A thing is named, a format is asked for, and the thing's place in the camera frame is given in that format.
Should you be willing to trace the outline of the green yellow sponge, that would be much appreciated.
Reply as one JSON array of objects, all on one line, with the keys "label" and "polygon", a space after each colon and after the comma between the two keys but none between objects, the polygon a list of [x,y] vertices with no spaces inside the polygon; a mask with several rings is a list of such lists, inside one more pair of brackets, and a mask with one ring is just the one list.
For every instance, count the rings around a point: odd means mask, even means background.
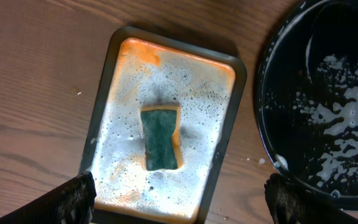
[{"label": "green yellow sponge", "polygon": [[158,105],[140,111],[148,171],[176,170],[183,166],[179,106]]}]

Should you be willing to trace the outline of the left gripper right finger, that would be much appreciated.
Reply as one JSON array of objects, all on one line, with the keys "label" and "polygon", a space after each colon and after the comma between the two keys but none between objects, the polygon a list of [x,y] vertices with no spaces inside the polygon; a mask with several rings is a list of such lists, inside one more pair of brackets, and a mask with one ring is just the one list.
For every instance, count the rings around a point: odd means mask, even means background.
[{"label": "left gripper right finger", "polygon": [[265,201],[275,224],[358,224],[358,219],[290,183],[278,173],[264,184]]}]

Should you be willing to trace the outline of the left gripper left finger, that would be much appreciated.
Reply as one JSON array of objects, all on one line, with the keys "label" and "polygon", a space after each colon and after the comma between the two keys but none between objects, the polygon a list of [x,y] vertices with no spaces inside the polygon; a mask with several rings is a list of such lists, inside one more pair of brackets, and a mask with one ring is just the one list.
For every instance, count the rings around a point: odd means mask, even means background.
[{"label": "left gripper left finger", "polygon": [[0,224],[89,224],[93,217],[96,189],[89,171],[0,218]]}]

